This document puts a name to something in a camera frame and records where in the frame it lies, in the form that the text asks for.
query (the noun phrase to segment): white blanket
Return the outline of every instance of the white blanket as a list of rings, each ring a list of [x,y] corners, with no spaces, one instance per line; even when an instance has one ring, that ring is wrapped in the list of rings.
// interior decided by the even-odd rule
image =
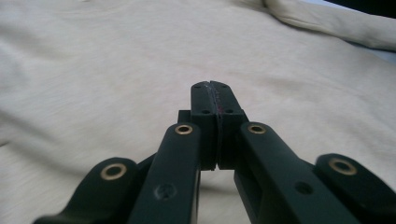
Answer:
[[[100,161],[156,152],[204,80],[302,159],[344,154],[396,189],[396,66],[369,52],[237,0],[1,1],[0,223],[60,212]],[[248,223],[233,172],[201,186],[199,223]]]

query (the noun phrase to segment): metal grommet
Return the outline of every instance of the metal grommet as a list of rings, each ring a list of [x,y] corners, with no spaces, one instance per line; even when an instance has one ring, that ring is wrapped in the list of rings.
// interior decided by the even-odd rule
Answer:
[[[329,160],[329,165],[334,171],[343,175],[355,175],[358,172],[358,169],[349,161],[338,158],[331,158]]]
[[[102,172],[100,173],[100,176],[104,180],[115,180],[126,173],[126,166],[122,163],[113,163],[109,164],[107,167],[105,167]]]
[[[175,128],[175,132],[178,134],[189,134],[192,133],[192,127],[190,125],[179,125]]]
[[[251,133],[265,133],[266,130],[264,127],[262,127],[259,124],[250,124],[247,129],[251,132]]]

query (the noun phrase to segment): bed sheet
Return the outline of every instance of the bed sheet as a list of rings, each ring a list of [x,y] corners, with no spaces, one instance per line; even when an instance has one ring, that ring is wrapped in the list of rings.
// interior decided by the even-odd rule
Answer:
[[[60,212],[112,157],[153,154],[190,86],[233,88],[303,160],[349,156],[396,189],[396,65],[237,0],[0,2],[0,222]],[[198,223],[249,223],[232,171]]]

